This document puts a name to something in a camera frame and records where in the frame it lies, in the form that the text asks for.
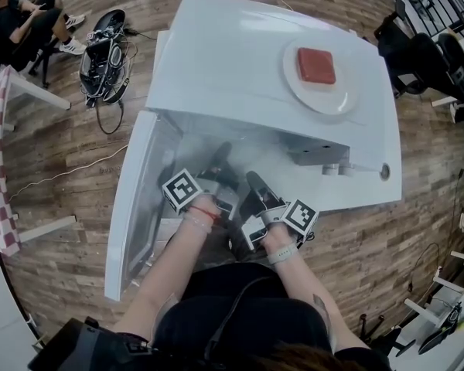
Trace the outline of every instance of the hair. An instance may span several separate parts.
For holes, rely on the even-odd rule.
[[[306,345],[282,345],[270,359],[259,359],[263,371],[364,371],[353,361],[338,360],[332,353]]]

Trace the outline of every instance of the bracelet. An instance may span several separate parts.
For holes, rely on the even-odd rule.
[[[210,212],[208,212],[207,210],[201,209],[201,208],[198,207],[198,206],[189,206],[189,209],[196,209],[196,210],[199,210],[201,213],[204,213],[204,214],[206,214],[207,216],[211,217],[211,218],[213,219],[213,221],[218,220],[218,219],[220,218],[220,215],[210,213]]]
[[[281,248],[276,253],[270,254],[268,256],[268,262],[271,265],[281,263],[282,261],[285,261],[288,258],[290,258],[291,255],[296,254],[297,252],[297,245],[295,243],[291,243],[288,246]]]
[[[200,228],[206,235],[211,233],[211,226],[205,224],[203,221],[197,219],[195,216],[191,216],[190,214],[186,213],[184,215],[184,220],[189,221],[194,226]]]

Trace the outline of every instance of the piece of meat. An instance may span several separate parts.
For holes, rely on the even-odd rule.
[[[335,83],[335,69],[333,68],[333,58],[330,52],[320,49],[299,48],[297,60],[303,81],[309,83]]]

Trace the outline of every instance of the wooden floor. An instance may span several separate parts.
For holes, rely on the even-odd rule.
[[[73,14],[86,12],[77,31],[83,39],[108,9],[124,9],[131,26],[156,37],[167,29],[181,0],[64,0]],[[279,0],[256,0],[281,5]],[[393,9],[392,0],[286,0],[294,10],[371,40],[372,32]],[[9,107],[8,121],[16,133],[5,141],[5,167],[11,194],[29,182],[54,176],[108,156],[128,143],[132,125],[143,107],[152,78],[155,42],[135,37],[130,89],[125,95],[123,125],[111,136],[97,126],[79,90],[79,59],[58,56],[50,65],[50,90],[72,102],[64,112],[19,99]],[[397,101],[403,158],[403,199],[400,202],[325,213],[316,240],[302,253],[311,268],[335,296],[351,328],[359,315],[399,322],[407,313],[402,302],[419,299],[429,286],[437,264],[435,247],[415,272],[415,290],[409,294],[409,273],[419,254],[435,241],[441,247],[440,264],[448,247],[452,202],[457,175],[464,166],[464,124],[453,124],[445,107],[432,108],[430,94]],[[117,123],[118,108],[103,107],[107,127]],[[104,263],[115,191],[125,152],[115,158],[26,190],[12,200],[19,228],[75,214],[78,223],[68,230],[27,243],[5,260],[17,294],[32,313],[41,333],[53,335],[71,317],[91,316],[111,326],[127,308],[136,287],[123,302],[104,298]],[[464,208],[464,177],[458,206]],[[452,248],[464,248],[464,234],[454,225]]]

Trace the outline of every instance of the black office chair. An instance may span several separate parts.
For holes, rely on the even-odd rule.
[[[395,23],[405,19],[405,4],[395,2],[396,9],[374,32],[378,52],[385,59],[392,85],[403,93],[422,94],[428,88],[443,92],[464,102],[464,52],[451,35],[440,35],[438,44],[430,36],[419,33],[409,38]],[[404,83],[401,76],[412,74],[416,80]]]
[[[48,74],[49,58],[54,53],[59,52],[58,48],[56,48],[56,44],[59,40],[54,37],[48,43],[39,44],[37,48],[30,49],[29,47],[26,48],[26,43],[32,42],[32,40],[28,40],[27,37],[28,36],[26,36],[26,39],[23,40],[21,45],[12,54],[12,58],[0,56],[0,64],[11,65],[17,71],[21,71],[26,68],[29,62],[34,61],[34,64],[29,70],[29,74],[35,77],[37,75],[38,66],[43,63],[42,84],[44,88],[48,88],[49,83],[46,82],[46,76]]]

